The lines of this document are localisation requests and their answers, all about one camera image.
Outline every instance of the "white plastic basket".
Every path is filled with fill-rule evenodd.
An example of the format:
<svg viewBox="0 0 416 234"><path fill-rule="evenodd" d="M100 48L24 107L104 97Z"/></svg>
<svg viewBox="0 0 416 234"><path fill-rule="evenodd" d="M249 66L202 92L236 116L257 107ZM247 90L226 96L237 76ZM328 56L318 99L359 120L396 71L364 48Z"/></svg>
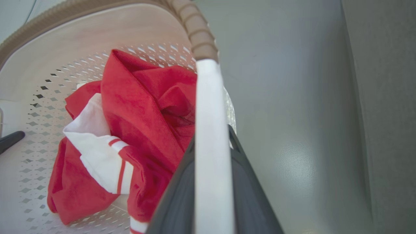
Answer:
<svg viewBox="0 0 416 234"><path fill-rule="evenodd" d="M195 26L201 22L203 27ZM26 137L0 155L0 231L129 233L125 196L69 226L46 204L62 129L72 120L64 99L77 84L100 80L111 49L119 49L160 67L180 65L198 71L196 228L204 230L215 223L217 232L210 227L210 233L231 233L225 124L235 131L235 115L210 37L205 20L189 0L74 0L43 13L7 39L0 47L0 136L22 130ZM217 176L207 177L212 173L207 168L215 168ZM219 179L221 197L211 194ZM225 212L226 219L218 221L212 215L218 211Z"/></svg>

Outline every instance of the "red stripe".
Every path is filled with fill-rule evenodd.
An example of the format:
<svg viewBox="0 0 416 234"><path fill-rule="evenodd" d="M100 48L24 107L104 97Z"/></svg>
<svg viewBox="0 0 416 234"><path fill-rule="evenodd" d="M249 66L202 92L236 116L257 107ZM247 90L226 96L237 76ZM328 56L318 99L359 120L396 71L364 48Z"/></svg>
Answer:
<svg viewBox="0 0 416 234"><path fill-rule="evenodd" d="M133 233L133 234L143 234L143 233L138 232L138 231L136 231L136 230L134 230L134 229L131 229L131 228L130 228L130 232L131 232L131 233Z"/></svg>
<svg viewBox="0 0 416 234"><path fill-rule="evenodd" d="M124 168L126 167L126 161L121 161L121 169L120 169L120 175L119 175L119 184L117 185L117 193L121 193L121 183L123 182L123 174L124 174Z"/></svg>
<svg viewBox="0 0 416 234"><path fill-rule="evenodd" d="M112 146L114 143L119 142L119 141L121 141L121 140L120 139L114 139L114 140L108 142L108 145Z"/></svg>

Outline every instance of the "red garment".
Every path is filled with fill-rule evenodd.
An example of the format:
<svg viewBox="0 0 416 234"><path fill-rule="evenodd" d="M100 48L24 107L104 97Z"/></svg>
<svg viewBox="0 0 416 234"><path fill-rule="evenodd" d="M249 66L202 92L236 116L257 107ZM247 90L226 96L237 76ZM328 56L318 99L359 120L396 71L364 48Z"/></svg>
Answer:
<svg viewBox="0 0 416 234"><path fill-rule="evenodd" d="M96 92L102 94L111 135L131 145L120 154L134 166L129 214L148 222L194 134L196 74L113 50L103 80L83 85L66 99L72 118ZM118 196L98 185L79 157L64 138L48 187L48 206L64 224L106 209Z"/></svg>

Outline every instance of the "laundry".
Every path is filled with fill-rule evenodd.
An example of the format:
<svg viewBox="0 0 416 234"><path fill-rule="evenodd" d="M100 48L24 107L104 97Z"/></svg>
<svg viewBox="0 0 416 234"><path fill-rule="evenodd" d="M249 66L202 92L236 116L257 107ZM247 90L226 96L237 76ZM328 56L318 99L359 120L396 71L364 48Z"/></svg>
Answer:
<svg viewBox="0 0 416 234"><path fill-rule="evenodd" d="M144 232L193 134L196 74L160 68L113 50L102 81L67 99L48 188L48 206L64 224L129 194L132 232Z"/></svg>

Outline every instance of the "black object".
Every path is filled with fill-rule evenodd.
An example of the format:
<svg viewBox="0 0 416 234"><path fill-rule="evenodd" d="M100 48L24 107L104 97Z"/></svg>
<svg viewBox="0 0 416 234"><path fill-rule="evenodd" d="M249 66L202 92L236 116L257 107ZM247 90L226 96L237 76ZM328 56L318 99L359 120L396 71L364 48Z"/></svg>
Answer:
<svg viewBox="0 0 416 234"><path fill-rule="evenodd" d="M18 143L24 137L25 133L18 131L0 138L0 154L2 154L8 148L12 147L14 144Z"/></svg>
<svg viewBox="0 0 416 234"><path fill-rule="evenodd" d="M238 234L283 234L237 136L229 126L234 209ZM191 234L195 199L195 140L166 188L146 234Z"/></svg>

